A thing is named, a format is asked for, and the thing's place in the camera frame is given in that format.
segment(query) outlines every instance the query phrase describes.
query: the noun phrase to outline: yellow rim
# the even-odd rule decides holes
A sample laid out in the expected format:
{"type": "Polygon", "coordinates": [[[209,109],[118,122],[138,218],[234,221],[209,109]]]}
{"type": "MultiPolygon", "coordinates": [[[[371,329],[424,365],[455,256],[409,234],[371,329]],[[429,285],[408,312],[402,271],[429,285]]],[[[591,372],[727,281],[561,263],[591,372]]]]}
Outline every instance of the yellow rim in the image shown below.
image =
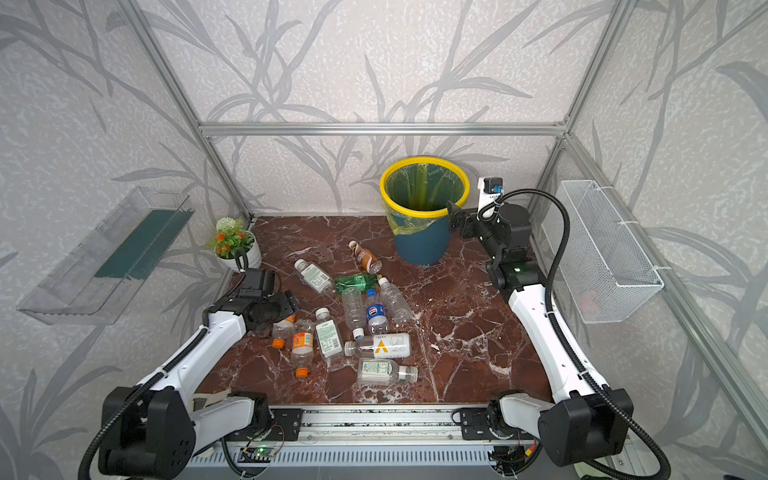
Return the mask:
{"type": "Polygon", "coordinates": [[[395,203],[395,201],[391,198],[389,198],[389,195],[384,191],[384,185],[386,184],[387,179],[390,175],[392,175],[392,172],[395,170],[398,170],[399,168],[405,167],[407,165],[413,165],[413,164],[434,164],[439,165],[440,167],[444,167],[449,169],[451,172],[458,175],[460,179],[462,179],[462,183],[464,184],[464,194],[461,198],[458,199],[458,202],[456,202],[456,205],[464,205],[464,203],[467,201],[467,197],[469,196],[469,179],[467,178],[467,174],[464,173],[464,171],[456,167],[454,164],[447,160],[443,160],[441,158],[437,157],[410,157],[410,158],[404,158],[403,160],[396,162],[392,164],[389,168],[387,168],[384,173],[382,174],[382,179],[379,181],[379,190],[382,193],[382,198],[384,199],[384,202],[391,207],[394,211],[400,212],[403,215],[408,215],[409,217],[414,218],[439,218],[444,217],[445,215],[448,215],[448,209],[443,208],[441,210],[432,210],[429,212],[422,212],[419,210],[411,210],[409,208],[405,208],[402,205],[398,205],[395,203]]]}

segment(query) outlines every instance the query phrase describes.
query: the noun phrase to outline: marble tabletop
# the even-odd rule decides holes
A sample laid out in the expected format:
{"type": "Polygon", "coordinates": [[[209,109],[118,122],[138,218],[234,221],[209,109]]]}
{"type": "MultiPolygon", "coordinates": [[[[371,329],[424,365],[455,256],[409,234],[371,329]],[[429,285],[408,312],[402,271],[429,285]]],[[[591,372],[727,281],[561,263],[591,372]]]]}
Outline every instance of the marble tabletop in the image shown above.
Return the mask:
{"type": "Polygon", "coordinates": [[[276,270],[282,290],[299,300],[298,316],[328,307],[338,320],[342,341],[352,333],[336,295],[315,293],[293,268],[299,258],[317,263],[331,276],[359,272],[347,247],[354,239],[383,262],[381,274],[403,292],[418,319],[405,328],[411,356],[401,365],[419,368],[416,383],[363,386],[356,383],[356,357],[326,363],[315,351],[310,374],[294,375],[290,344],[271,346],[270,332],[248,333],[206,377],[198,392],[263,392],[270,404],[289,403],[486,403],[491,395],[521,389],[551,401],[544,368],[525,332],[491,285],[487,254],[477,240],[452,235],[443,258],[431,266],[400,260],[385,217],[265,217],[253,233],[263,254],[262,268],[276,270]]]}

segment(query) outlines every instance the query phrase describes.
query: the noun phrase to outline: wall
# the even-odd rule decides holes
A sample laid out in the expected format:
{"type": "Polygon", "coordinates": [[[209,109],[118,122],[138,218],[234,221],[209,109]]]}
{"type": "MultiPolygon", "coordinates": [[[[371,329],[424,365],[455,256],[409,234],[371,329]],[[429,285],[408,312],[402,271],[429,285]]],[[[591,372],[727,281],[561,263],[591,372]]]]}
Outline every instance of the wall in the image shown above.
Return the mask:
{"type": "Polygon", "coordinates": [[[0,6],[0,471],[74,478],[101,402],[197,325],[222,269],[204,244],[231,199],[110,2],[0,6]],[[196,210],[112,326],[16,306],[137,185],[196,210]]]}
{"type": "MultiPolygon", "coordinates": [[[[204,121],[552,122],[568,110],[614,0],[140,3],[204,121]]],[[[530,187],[553,140],[232,137],[217,146],[256,212],[380,213],[377,181],[394,161],[439,154],[470,177],[530,187]]]]}
{"type": "MultiPolygon", "coordinates": [[[[768,392],[768,3],[654,5],[632,12],[576,134],[768,392]]],[[[551,190],[579,178],[566,155],[551,190]]],[[[675,478],[768,478],[768,458],[663,298],[586,326],[558,291],[579,343],[631,394],[675,478]]]]}

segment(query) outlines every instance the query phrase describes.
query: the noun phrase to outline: potted plant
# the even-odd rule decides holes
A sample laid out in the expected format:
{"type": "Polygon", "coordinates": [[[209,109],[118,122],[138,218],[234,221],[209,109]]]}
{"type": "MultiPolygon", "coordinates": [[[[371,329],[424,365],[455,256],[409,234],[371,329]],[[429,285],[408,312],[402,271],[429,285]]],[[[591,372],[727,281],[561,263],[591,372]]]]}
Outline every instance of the potted plant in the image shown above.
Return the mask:
{"type": "Polygon", "coordinates": [[[235,263],[234,250],[241,247],[248,257],[249,268],[259,268],[261,266],[261,250],[256,243],[256,237],[253,233],[245,230],[243,221],[238,219],[224,217],[216,222],[216,236],[210,245],[214,253],[224,265],[232,270],[239,272],[235,263]]]}

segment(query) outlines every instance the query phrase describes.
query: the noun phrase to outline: trash can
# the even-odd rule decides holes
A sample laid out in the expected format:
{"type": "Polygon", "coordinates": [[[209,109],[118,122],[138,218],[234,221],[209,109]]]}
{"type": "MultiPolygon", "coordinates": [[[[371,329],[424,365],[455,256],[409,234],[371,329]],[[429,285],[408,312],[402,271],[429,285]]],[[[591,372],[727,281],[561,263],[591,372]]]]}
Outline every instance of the trash can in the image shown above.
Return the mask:
{"type": "Polygon", "coordinates": [[[406,158],[386,169],[379,189],[400,258],[414,265],[440,260],[448,248],[448,202],[461,206],[469,195],[464,171],[441,158],[406,158]]]}

